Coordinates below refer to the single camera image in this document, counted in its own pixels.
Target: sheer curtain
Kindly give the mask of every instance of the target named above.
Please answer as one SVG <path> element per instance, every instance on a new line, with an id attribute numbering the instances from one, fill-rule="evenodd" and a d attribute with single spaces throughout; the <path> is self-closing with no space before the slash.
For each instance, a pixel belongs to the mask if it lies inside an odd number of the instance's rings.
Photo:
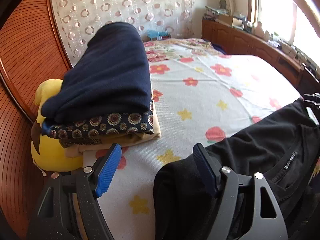
<path id="1" fill-rule="evenodd" d="M 74 66 L 99 28 L 127 22 L 142 38 L 148 30 L 167 31 L 173 38 L 190 38 L 195 0 L 52 0 L 63 45 Z"/>

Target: black fabric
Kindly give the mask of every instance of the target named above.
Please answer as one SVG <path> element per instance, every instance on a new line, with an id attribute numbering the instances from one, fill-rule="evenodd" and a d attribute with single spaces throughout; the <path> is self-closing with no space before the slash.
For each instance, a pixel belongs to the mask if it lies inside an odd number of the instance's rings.
<path id="1" fill-rule="evenodd" d="M 319 157 L 320 132 L 301 99 L 272 113 L 230 138 L 206 147 L 210 156 L 236 173 L 266 177 L 287 219 L 304 194 Z M 206 239 L 214 221 L 216 200 L 202 183 L 193 156 L 169 163 L 155 177 L 155 239 Z M 241 235 L 245 199 L 239 194 L 229 239 Z"/>
<path id="2" fill-rule="evenodd" d="M 43 104 L 41 114 L 67 124 L 111 113 L 143 113 L 150 98 L 143 42 L 134 26 L 118 22 L 97 31 L 64 76 L 61 91 Z"/>

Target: metal screw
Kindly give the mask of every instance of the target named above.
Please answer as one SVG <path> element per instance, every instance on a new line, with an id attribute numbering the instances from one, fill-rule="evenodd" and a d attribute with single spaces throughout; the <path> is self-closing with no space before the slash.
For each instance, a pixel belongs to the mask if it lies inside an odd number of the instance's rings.
<path id="1" fill-rule="evenodd" d="M 230 173 L 231 172 L 231 169 L 229 167 L 222 167 L 221 170 L 223 173 Z"/>
<path id="2" fill-rule="evenodd" d="M 51 174 L 51 178 L 56 179 L 57 177 L 59 177 L 59 173 L 54 172 Z"/>
<path id="3" fill-rule="evenodd" d="M 90 173 L 92 171 L 92 167 L 90 167 L 90 166 L 87 166 L 87 167 L 85 167 L 84 169 L 83 169 L 83 172 L 84 173 Z"/>
<path id="4" fill-rule="evenodd" d="M 263 174 L 260 172 L 256 172 L 254 175 L 257 179 L 263 179 Z"/>

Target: black clamp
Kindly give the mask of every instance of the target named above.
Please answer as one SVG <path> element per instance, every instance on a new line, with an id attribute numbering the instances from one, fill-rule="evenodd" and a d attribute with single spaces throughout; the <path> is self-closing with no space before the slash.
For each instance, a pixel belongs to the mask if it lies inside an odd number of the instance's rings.
<path id="1" fill-rule="evenodd" d="M 121 158 L 121 147 L 113 144 L 92 167 L 70 175 L 53 173 L 39 197 L 31 217 L 27 239 L 82 239 L 74 211 L 74 194 L 88 239 L 114 240 L 101 213 L 97 197 L 108 190 Z"/>
<path id="2" fill-rule="evenodd" d="M 252 224 L 237 240 L 288 240 L 280 207 L 262 173 L 256 172 L 252 177 L 236 174 L 210 157 L 201 143 L 193 147 L 193 156 L 207 191 L 218 199 L 215 220 L 207 240 L 227 239 L 238 193 L 251 197 L 251 214 L 246 214 L 246 217 L 252 219 Z"/>

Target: tan cloth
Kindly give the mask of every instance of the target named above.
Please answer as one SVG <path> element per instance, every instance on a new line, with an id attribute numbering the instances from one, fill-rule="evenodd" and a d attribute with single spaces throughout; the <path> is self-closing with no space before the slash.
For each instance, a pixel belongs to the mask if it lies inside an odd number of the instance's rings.
<path id="1" fill-rule="evenodd" d="M 147 142 L 149 140 L 157 139 L 161 136 L 160 125 L 158 117 L 156 114 L 156 108 L 153 106 L 153 130 L 154 134 L 146 133 L 120 133 L 120 134 L 109 134 L 109 135 L 100 135 L 96 138 L 99 138 L 102 144 L 95 145 L 72 145 L 68 148 L 65 148 L 65 154 L 68 158 L 73 158 L 81 156 L 84 151 L 89 150 L 104 150 L 109 149 L 113 143 L 118 143 L 121 147 L 133 146 L 139 143 Z"/>

